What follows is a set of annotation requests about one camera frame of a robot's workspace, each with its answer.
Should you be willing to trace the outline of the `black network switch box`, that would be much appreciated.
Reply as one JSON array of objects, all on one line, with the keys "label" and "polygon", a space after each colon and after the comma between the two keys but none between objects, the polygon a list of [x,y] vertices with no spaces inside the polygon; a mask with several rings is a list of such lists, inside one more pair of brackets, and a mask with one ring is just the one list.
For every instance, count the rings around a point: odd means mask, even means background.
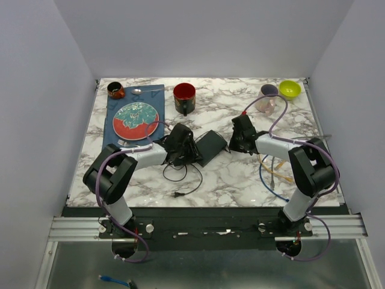
[{"label": "black network switch box", "polygon": [[227,147],[226,140],[217,132],[210,130],[196,141],[202,158],[197,163],[204,167]]}]

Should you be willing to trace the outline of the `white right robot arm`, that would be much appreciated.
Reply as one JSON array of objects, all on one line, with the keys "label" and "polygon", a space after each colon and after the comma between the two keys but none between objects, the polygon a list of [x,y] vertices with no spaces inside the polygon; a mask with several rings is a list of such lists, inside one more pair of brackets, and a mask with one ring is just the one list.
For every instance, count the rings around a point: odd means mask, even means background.
[{"label": "white right robot arm", "polygon": [[250,118],[242,114],[232,119],[229,148],[245,154],[270,155],[290,163],[296,189],[279,211],[277,230],[285,236],[298,229],[321,192],[337,183],[338,170],[322,140],[284,140],[267,131],[257,132]]}]

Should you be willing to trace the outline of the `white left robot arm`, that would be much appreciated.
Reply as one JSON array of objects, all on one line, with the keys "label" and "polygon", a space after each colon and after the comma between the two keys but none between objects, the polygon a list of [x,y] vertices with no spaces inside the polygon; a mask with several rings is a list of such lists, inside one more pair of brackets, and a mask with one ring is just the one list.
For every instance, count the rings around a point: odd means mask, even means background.
[{"label": "white left robot arm", "polygon": [[112,230],[121,238],[133,232],[134,214],[123,195],[134,172],[151,166],[184,166],[201,160],[193,132],[178,123],[171,133],[145,146],[120,149],[109,144],[83,176],[83,183],[96,195],[98,206],[113,221]]}]

